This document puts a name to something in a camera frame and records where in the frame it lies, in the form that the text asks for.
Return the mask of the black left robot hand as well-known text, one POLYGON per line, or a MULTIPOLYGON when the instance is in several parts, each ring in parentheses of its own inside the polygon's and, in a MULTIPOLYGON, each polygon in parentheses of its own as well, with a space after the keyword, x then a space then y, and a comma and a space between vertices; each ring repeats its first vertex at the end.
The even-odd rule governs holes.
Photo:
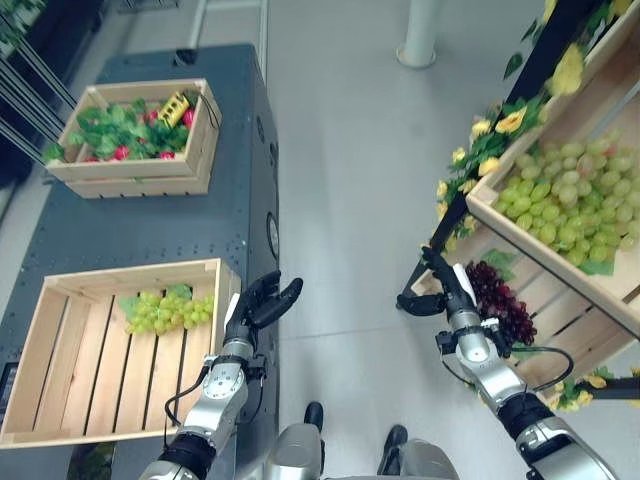
POLYGON ((299 298, 304 282, 296 277, 280 290, 280 279, 281 271, 275 270, 234 294, 225 317, 225 332, 240 327, 261 330, 283 316, 299 298))

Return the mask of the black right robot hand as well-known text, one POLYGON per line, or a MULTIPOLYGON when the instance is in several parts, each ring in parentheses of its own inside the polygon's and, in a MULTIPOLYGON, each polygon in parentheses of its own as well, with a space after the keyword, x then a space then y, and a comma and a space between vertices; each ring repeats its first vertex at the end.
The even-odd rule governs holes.
POLYGON ((421 248, 420 260, 396 297, 396 307, 416 317, 434 316, 444 311, 450 315, 457 311, 475 310, 473 299, 463 288, 454 268, 439 252, 428 246, 421 248), (413 287, 428 274, 440 283, 440 290, 418 294, 413 287))

